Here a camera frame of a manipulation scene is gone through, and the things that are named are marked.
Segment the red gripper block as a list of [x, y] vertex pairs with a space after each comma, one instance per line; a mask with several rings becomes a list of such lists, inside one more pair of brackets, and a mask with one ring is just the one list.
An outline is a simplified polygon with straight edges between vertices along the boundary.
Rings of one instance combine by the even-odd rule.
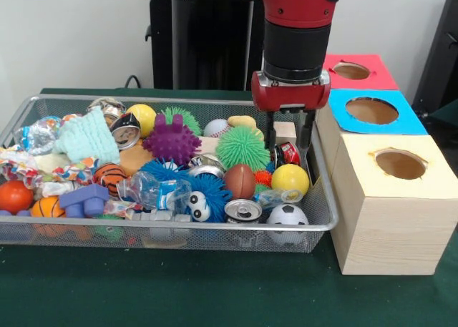
[[298, 146], [310, 145], [316, 109], [324, 107], [331, 91], [331, 78], [326, 70], [312, 82], [289, 84], [268, 78], [262, 71], [252, 74], [251, 92], [254, 105], [266, 113], [265, 148], [273, 150], [276, 143], [274, 114], [282, 109], [299, 108]]

